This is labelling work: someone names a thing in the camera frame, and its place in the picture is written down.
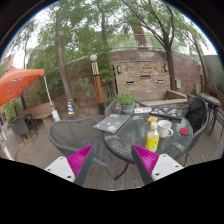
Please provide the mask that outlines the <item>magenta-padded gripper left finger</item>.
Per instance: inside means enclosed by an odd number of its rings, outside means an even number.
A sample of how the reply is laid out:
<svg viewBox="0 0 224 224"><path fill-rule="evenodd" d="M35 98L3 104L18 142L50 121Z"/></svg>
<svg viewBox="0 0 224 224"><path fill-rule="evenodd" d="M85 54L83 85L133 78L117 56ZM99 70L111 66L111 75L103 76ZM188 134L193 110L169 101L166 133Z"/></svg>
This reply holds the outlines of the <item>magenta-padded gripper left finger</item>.
<svg viewBox="0 0 224 224"><path fill-rule="evenodd" d="M58 157L45 170L82 186L94 156L95 150L92 145L89 145L68 157Z"/></svg>

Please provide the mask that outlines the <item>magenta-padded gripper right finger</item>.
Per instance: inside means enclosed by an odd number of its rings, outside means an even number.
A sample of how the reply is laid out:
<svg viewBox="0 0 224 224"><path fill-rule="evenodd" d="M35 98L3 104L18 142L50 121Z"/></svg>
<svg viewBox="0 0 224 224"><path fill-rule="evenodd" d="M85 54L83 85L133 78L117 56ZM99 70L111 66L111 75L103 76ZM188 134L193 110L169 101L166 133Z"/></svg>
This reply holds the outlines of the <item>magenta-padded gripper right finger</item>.
<svg viewBox="0 0 224 224"><path fill-rule="evenodd" d="M145 185L183 169L169 155L157 155L137 145L132 145L131 154Z"/></svg>

